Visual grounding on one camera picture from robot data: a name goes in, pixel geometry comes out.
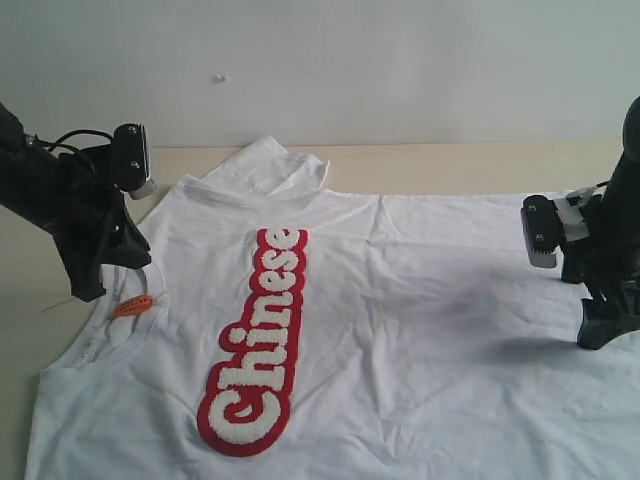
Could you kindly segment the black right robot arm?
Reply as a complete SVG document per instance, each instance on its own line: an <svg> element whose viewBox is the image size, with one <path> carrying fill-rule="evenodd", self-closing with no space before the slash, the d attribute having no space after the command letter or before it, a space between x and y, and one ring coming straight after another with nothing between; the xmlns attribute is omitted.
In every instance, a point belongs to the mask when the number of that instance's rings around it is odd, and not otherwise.
<svg viewBox="0 0 640 480"><path fill-rule="evenodd" d="M563 245L562 279L583 283L576 343L598 350L639 329L639 101L624 119L623 150L604 193L581 207L589 236Z"/></svg>

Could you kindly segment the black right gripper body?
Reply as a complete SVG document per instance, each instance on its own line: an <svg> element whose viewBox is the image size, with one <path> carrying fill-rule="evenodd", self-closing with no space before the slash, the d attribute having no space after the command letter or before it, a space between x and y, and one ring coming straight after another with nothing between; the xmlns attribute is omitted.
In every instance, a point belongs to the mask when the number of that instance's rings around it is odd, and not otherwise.
<svg viewBox="0 0 640 480"><path fill-rule="evenodd" d="M602 199L566 199L559 209L561 280L594 300L622 300L639 278L639 230L627 229Z"/></svg>

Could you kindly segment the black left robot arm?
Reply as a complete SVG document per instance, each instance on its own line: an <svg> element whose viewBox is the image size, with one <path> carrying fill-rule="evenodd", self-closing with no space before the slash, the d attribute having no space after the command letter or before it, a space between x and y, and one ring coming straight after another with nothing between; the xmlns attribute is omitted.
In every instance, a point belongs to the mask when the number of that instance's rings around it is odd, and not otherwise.
<svg viewBox="0 0 640 480"><path fill-rule="evenodd" d="M155 190L146 129L126 123L102 145L79 149L69 132L49 142L1 111L1 203L53 239L74 297L105 294L104 265L141 269L150 246L126 204Z"/></svg>

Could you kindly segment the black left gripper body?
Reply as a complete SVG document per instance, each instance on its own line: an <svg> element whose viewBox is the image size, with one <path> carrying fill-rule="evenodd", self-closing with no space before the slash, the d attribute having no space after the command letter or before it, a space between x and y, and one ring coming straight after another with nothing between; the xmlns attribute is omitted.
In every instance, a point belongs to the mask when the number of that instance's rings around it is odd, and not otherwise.
<svg viewBox="0 0 640 480"><path fill-rule="evenodd" d="M130 249L130 155L122 147L71 149L54 157L56 233L62 255L124 255Z"/></svg>

